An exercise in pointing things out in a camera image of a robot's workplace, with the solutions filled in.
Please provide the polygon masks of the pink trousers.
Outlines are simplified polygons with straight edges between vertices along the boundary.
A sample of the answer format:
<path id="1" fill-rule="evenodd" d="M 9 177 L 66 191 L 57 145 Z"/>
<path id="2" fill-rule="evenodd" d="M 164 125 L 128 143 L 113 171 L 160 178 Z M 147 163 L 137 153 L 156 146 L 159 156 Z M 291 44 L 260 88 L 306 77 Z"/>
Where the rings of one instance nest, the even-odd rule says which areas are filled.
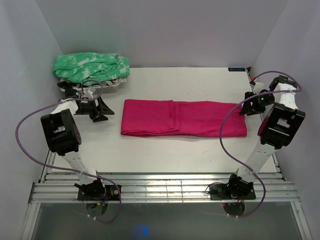
<path id="1" fill-rule="evenodd" d="M 248 134 L 241 107 L 215 101 L 127 99 L 121 134 L 132 137 L 196 136 L 243 138 Z"/>

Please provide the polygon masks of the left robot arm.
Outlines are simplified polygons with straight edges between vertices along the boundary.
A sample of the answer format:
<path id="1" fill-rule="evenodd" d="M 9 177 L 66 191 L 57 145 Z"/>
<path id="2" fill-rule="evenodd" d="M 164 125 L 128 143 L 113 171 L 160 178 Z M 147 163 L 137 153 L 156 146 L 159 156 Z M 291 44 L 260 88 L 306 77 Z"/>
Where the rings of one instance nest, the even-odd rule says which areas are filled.
<path id="1" fill-rule="evenodd" d="M 86 197 L 104 200 L 107 190 L 104 181 L 97 177 L 97 171 L 81 158 L 79 147 L 81 134 L 74 120 L 74 115 L 87 115 L 93 123 L 108 120 L 108 115 L 115 113 L 104 103 L 94 87 L 77 92 L 73 87 L 64 91 L 66 98 L 49 114 L 40 118 L 49 150 L 68 162 L 79 179 L 75 184 Z"/>

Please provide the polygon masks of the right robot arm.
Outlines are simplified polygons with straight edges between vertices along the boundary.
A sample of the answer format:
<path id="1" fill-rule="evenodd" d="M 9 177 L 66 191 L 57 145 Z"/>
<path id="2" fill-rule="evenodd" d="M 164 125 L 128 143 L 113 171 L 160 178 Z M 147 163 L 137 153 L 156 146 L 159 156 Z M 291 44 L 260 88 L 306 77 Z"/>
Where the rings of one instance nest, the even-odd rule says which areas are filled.
<path id="1" fill-rule="evenodd" d="M 258 172 L 271 155 L 291 143 L 306 117 L 295 100 L 296 93 L 300 93 L 302 88 L 291 76 L 280 72 L 268 89 L 255 77 L 250 85 L 252 90 L 245 93 L 239 114 L 252 116 L 264 113 L 267 106 L 271 109 L 258 129 L 254 150 L 229 177 L 225 191 L 232 199 L 244 198 L 254 191 Z"/>

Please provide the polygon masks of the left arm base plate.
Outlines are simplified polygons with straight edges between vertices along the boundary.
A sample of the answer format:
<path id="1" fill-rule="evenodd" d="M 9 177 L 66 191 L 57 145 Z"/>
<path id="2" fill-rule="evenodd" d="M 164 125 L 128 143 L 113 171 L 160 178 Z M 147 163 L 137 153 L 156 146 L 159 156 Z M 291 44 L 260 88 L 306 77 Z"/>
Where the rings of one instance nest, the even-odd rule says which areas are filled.
<path id="1" fill-rule="evenodd" d="M 108 200 L 108 201 L 119 201 L 120 193 L 122 191 L 122 186 L 117 185 L 117 188 L 114 185 L 105 185 L 104 190 L 100 190 L 97 193 L 85 195 L 81 190 L 78 191 L 76 199 L 78 201 L 99 201 Z"/>

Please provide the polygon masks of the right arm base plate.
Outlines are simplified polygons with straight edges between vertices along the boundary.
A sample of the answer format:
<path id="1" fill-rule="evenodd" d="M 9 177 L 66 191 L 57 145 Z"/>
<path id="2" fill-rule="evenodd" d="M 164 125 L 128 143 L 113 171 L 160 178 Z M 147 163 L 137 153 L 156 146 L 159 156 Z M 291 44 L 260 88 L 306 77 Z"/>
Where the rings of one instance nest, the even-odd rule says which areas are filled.
<path id="1" fill-rule="evenodd" d="M 239 193 L 231 193 L 225 183 L 212 183 L 207 186 L 204 191 L 205 194 L 210 196 L 211 200 L 255 200 L 255 191 L 251 191 L 247 196 L 240 195 Z"/>

